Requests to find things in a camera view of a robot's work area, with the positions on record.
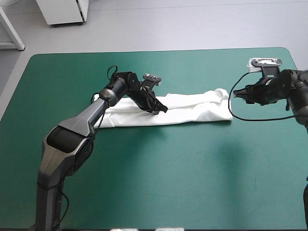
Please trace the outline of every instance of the green table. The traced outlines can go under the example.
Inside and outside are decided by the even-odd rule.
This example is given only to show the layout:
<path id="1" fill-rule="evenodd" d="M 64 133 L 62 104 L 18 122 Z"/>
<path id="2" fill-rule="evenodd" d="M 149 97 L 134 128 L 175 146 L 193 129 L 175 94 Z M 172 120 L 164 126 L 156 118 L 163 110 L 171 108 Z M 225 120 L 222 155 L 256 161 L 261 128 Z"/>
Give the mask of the green table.
<path id="1" fill-rule="evenodd" d="M 0 227 L 34 223 L 42 138 L 89 105 L 109 66 L 161 76 L 159 96 L 196 94 L 229 90 L 251 57 L 295 68 L 284 48 L 33 56 L 0 122 Z M 285 101 L 232 106 L 250 118 L 291 114 Z M 62 228 L 304 228 L 307 139 L 294 119 L 101 129 L 91 158 L 66 179 Z"/>

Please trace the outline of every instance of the black wire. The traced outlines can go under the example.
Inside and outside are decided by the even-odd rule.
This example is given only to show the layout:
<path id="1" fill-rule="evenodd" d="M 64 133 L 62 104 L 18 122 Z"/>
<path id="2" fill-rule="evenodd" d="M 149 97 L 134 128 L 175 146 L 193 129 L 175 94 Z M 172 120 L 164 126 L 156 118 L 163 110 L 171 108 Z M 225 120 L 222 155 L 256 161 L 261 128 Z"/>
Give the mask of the black wire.
<path id="1" fill-rule="evenodd" d="M 93 95 L 92 95 L 92 97 L 91 97 L 91 99 L 90 99 L 90 103 L 92 104 L 93 102 L 94 102 L 94 96 L 96 95 L 96 94 L 99 94 L 98 92 L 96 92 L 96 93 L 94 93 Z"/>
<path id="2" fill-rule="evenodd" d="M 65 212 L 63 213 L 61 219 L 60 219 L 60 222 L 59 222 L 59 225 L 60 223 L 62 222 L 62 220 L 65 218 L 67 212 L 68 212 L 68 208 L 69 208 L 69 199 L 68 199 L 68 196 L 62 191 L 62 190 L 59 190 L 60 193 L 62 194 L 62 196 L 64 196 L 64 198 L 66 199 L 66 209 L 65 209 Z"/>
<path id="3" fill-rule="evenodd" d="M 286 116 L 286 117 L 281 117 L 281 118 L 270 118 L 270 119 L 246 119 L 246 118 L 241 118 L 237 115 L 235 115 L 232 111 L 231 111 L 231 94 L 234 90 L 234 88 L 238 85 L 239 82 L 241 82 L 241 80 L 246 76 L 250 74 L 249 72 L 247 72 L 246 74 L 242 75 L 242 77 L 240 77 L 240 79 L 233 85 L 233 87 L 230 90 L 229 93 L 229 97 L 228 97 L 228 110 L 231 113 L 231 115 L 237 119 L 243 120 L 243 121 L 253 121 L 253 122 L 265 122 L 265 121 L 276 121 L 276 120 L 284 120 L 284 119 L 290 119 L 290 118 L 296 118 L 296 117 L 308 117 L 308 115 L 291 115 L 291 116 Z"/>
<path id="4" fill-rule="evenodd" d="M 107 78 L 108 78 L 110 81 L 111 81 L 111 79 L 109 78 L 109 71 L 110 71 L 113 67 L 115 67 L 115 71 L 112 73 L 112 74 L 114 74 L 114 73 L 117 72 L 117 66 L 116 66 L 116 65 L 113 65 L 113 66 L 109 67 L 108 70 L 107 70 Z"/>

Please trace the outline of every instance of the folded white towel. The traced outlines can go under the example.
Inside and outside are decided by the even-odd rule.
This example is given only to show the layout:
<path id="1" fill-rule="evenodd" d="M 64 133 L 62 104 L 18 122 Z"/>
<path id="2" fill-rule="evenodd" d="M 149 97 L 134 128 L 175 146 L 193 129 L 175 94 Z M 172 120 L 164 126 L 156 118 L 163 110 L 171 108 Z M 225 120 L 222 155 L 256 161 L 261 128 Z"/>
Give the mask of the folded white towel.
<path id="1" fill-rule="evenodd" d="M 159 112 L 154 115 L 142 111 L 133 100 L 123 98 L 106 110 L 101 128 L 232 120 L 228 111 L 228 93 L 224 89 L 218 88 L 196 95 L 167 94 L 157 99 L 168 107 L 167 113 Z"/>

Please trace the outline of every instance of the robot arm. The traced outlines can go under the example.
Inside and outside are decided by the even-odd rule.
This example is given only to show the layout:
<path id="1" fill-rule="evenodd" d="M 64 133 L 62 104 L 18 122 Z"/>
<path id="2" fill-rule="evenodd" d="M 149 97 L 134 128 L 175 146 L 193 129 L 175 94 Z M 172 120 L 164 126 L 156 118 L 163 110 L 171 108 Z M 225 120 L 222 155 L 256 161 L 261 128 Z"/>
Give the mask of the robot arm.
<path id="1" fill-rule="evenodd" d="M 91 155 L 96 135 L 94 124 L 108 107 L 116 105 L 126 94 L 144 111 L 158 114 L 168 110 L 152 91 L 161 78 L 149 74 L 143 78 L 140 83 L 135 73 L 118 73 L 116 69 L 110 82 L 100 91 L 98 100 L 77 116 L 62 121 L 44 138 L 33 230 L 60 229 L 64 179 L 72 176 Z"/>
<path id="2" fill-rule="evenodd" d="M 262 72 L 262 78 L 256 84 L 235 90 L 234 97 L 260 105 L 286 99 L 286 110 L 291 107 L 296 121 L 308 130 L 308 71 L 286 69 L 280 72 L 281 64 L 280 59 L 250 59 L 249 72 Z M 308 229 L 308 185 L 304 189 L 303 199 Z"/>

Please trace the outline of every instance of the gray floor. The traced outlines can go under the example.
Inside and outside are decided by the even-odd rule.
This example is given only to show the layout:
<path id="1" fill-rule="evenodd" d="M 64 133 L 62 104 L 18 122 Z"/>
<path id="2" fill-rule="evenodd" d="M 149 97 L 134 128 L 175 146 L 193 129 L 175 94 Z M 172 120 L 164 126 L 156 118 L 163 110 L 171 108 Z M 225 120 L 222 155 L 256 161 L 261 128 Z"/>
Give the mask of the gray floor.
<path id="1" fill-rule="evenodd" d="M 21 0 L 4 7 L 26 50 L 0 51 L 0 118 L 37 53 L 285 47 L 308 69 L 307 10 L 308 0 L 90 0 L 84 25 L 50 28 Z"/>

